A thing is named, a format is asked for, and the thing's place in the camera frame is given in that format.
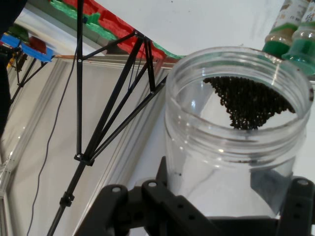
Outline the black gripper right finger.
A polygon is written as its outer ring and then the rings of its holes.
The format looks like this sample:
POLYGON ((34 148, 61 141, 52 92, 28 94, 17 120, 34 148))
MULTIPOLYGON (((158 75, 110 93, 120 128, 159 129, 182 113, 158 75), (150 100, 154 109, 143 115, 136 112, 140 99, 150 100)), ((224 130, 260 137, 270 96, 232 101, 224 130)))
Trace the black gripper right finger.
POLYGON ((315 184, 294 177, 288 189, 278 224, 279 236, 310 236, 315 223, 315 184))

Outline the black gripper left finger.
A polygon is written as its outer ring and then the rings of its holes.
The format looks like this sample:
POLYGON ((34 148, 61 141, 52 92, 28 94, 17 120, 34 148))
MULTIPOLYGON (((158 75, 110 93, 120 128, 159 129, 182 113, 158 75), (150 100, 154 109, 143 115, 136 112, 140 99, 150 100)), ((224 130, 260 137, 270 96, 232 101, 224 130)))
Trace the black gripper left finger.
POLYGON ((99 192, 77 236, 127 236, 130 229, 144 228, 150 236, 220 236, 221 231, 185 197, 167 188, 166 158, 155 179, 128 190, 120 184, 99 192))

